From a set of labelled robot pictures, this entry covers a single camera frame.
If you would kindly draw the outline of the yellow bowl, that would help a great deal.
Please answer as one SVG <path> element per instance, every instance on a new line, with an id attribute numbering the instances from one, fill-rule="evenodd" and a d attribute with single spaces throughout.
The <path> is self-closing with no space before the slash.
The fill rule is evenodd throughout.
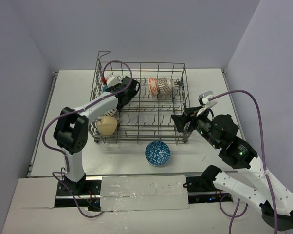
<path id="1" fill-rule="evenodd" d="M 112 135 L 117 128 L 117 120 L 113 116 L 102 116 L 96 127 L 101 135 Z"/>

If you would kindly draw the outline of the grey patterned bowl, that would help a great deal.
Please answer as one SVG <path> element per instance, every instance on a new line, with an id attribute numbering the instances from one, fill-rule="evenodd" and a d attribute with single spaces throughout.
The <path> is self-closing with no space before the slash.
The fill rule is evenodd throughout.
<path id="1" fill-rule="evenodd" d="M 170 78 L 161 77 L 157 79 L 160 94 L 163 97 L 168 97 L 173 93 L 174 81 Z"/>

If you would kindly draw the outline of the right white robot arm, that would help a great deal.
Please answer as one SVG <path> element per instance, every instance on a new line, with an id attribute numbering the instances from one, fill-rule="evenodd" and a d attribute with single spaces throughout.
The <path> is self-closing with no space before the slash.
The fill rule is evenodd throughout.
<path id="1" fill-rule="evenodd" d="M 272 173 L 264 169 L 263 160 L 252 146 L 237 136 L 238 126 L 231 115 L 217 115 L 212 119 L 210 109 L 187 108 L 182 115 L 171 115 L 178 132 L 196 130 L 227 165 L 243 174 L 253 185 L 250 187 L 231 178 L 220 168 L 210 165 L 198 182 L 188 187 L 203 187 L 208 191 L 223 190 L 248 203 L 260 214 L 265 223 L 278 231 L 293 229 L 293 193 Z"/>

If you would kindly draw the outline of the blue patterned bowl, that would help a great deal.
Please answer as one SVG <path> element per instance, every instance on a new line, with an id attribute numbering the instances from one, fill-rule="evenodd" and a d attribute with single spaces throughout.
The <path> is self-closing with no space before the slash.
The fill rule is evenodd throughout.
<path id="1" fill-rule="evenodd" d="M 163 141 L 153 141 L 147 145 L 145 150 L 147 161 L 155 167 L 161 167 L 167 164 L 170 155 L 170 148 Z"/>

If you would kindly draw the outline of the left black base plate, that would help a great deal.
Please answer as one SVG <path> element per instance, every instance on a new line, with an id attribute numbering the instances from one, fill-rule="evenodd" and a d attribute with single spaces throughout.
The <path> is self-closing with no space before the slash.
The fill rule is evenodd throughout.
<path id="1" fill-rule="evenodd" d="M 80 208 L 86 208 L 87 211 L 91 212 L 100 212 L 101 184 L 102 180 L 100 179 L 86 179 L 81 189 L 75 190 L 67 185 L 69 188 L 68 190 L 61 182 L 58 182 L 55 195 L 55 207 L 76 208 L 77 205 L 72 197 L 73 194 Z"/>

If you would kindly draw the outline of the orange floral bowl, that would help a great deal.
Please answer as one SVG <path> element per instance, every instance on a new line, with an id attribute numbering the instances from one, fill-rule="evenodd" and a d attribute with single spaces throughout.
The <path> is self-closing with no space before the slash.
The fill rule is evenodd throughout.
<path id="1" fill-rule="evenodd" d="M 148 84 L 149 84 L 149 89 L 150 89 L 150 93 L 152 94 L 153 97 L 156 97 L 159 95 L 160 90 L 158 87 L 158 81 L 156 78 L 150 77 L 148 80 Z"/>

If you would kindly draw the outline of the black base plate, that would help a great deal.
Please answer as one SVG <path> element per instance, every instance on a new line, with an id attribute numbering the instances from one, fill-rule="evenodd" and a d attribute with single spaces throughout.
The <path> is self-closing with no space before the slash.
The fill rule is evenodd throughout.
<path id="1" fill-rule="evenodd" d="M 76 208 L 77 205 L 72 197 L 73 194 L 80 208 L 86 208 L 87 211 L 91 212 L 100 212 L 101 184 L 102 180 L 100 179 L 86 179 L 81 189 L 75 190 L 67 185 L 69 188 L 68 190 L 61 182 L 58 182 L 55 195 L 55 207 Z"/>
<path id="2" fill-rule="evenodd" d="M 201 176 L 187 176 L 183 187 L 187 189 L 189 204 L 233 201 L 230 193 L 205 184 Z"/>

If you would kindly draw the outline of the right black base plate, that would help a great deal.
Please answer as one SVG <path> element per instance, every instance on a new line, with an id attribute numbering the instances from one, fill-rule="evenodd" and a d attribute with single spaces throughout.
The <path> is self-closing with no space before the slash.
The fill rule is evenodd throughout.
<path id="1" fill-rule="evenodd" d="M 205 184 L 201 176 L 187 176 L 183 187 L 187 189 L 189 204 L 233 201 L 230 193 Z"/>

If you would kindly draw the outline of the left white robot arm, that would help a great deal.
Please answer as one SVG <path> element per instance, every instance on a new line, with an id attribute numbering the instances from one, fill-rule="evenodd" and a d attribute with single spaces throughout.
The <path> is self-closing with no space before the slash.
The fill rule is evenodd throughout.
<path id="1" fill-rule="evenodd" d="M 89 126 L 104 113 L 121 110 L 140 90 L 140 83 L 129 77 L 106 89 L 98 98 L 81 106 L 79 109 L 62 109 L 57 121 L 54 139 L 64 151 L 66 172 L 64 183 L 75 195 L 86 188 L 86 174 L 82 164 L 82 150 L 88 140 Z"/>

